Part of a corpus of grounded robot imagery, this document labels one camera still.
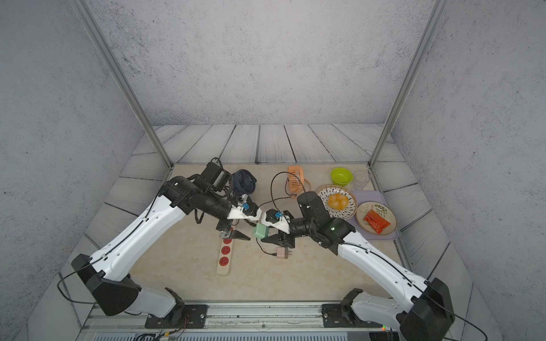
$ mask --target orange food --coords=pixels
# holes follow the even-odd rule
[[[388,221],[383,219],[383,217],[377,214],[374,210],[370,210],[364,217],[364,220],[367,221],[378,234],[383,232],[383,230],[390,225]]]
[[[328,197],[328,206],[331,208],[343,211],[349,205],[349,198],[341,193],[332,194]]]

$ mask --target patterned plate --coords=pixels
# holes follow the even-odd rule
[[[349,219],[357,211],[357,198],[345,187],[325,185],[318,189],[317,194],[321,197],[322,204],[324,204],[324,207],[326,207],[332,218]],[[349,205],[343,211],[335,210],[328,206],[328,197],[334,194],[343,194],[349,198]]]
[[[388,221],[390,223],[389,226],[387,226],[381,233],[377,233],[376,230],[373,229],[373,227],[364,220],[364,217],[368,214],[370,210],[374,210],[377,214],[379,214],[383,219]],[[394,217],[394,214],[391,210],[389,210],[388,207],[386,207],[383,204],[380,204],[379,202],[374,201],[368,201],[363,204],[360,204],[357,209],[357,221],[362,226],[366,232],[369,232],[373,235],[377,236],[384,236],[388,235],[389,233],[392,233],[394,229],[396,228],[396,218]]]

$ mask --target green power adapter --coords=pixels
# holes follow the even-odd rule
[[[260,223],[256,224],[256,227],[252,230],[252,235],[258,239],[267,237],[269,235],[269,226]]]

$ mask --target mounting plate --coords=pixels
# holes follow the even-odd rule
[[[166,319],[148,315],[144,327],[149,329],[184,328],[184,316],[187,315],[189,316],[189,321],[186,323],[186,329],[203,329],[205,327],[207,309],[208,306],[206,304],[185,304],[181,312],[182,320],[181,322],[177,322],[176,325],[171,325]]]
[[[368,321],[354,321],[353,325],[350,325],[341,316],[341,304],[323,304],[322,305],[322,323],[324,328],[382,328],[375,322]]]

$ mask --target blue fan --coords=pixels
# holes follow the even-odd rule
[[[233,194],[251,194],[256,190],[256,178],[246,169],[240,169],[233,174]]]

